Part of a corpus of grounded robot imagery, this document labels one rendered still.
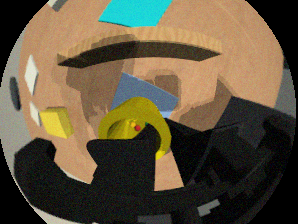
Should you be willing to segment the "olive-yellow cup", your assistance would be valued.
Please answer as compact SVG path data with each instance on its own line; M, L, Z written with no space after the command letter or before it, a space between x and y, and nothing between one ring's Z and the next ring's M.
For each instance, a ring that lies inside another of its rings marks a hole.
M130 127L129 123L140 125L140 131ZM133 139L144 129L146 123L156 127L156 161L160 160L170 147L172 133L169 125L162 119L160 109L145 97L132 97L102 117L101 124L98 125L98 140Z

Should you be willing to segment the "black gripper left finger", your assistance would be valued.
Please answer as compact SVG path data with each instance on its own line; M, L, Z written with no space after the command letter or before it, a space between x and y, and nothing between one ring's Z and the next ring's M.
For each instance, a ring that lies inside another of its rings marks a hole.
M153 125L146 125L133 139L89 140L86 149L97 165L142 165L150 188L156 190L156 127Z

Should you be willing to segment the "yellow rectangular block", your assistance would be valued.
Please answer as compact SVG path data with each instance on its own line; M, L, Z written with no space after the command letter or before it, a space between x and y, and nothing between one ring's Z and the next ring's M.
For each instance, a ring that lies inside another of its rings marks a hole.
M43 119L44 128L47 128L49 135L56 135L69 139L73 135L74 129L71 120L69 120L68 109L51 108L44 109L39 113Z

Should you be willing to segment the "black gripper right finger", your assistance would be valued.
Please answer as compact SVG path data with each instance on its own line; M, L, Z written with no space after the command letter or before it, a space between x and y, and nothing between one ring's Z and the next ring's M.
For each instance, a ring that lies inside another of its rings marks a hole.
M172 149L172 155L184 186L196 184L194 177L204 165L213 145L242 136L243 128L245 128L245 123L233 123L226 127L222 125L220 128L197 131L197 129L177 123L176 120L164 119L164 121L169 125L170 133L172 133L170 149Z

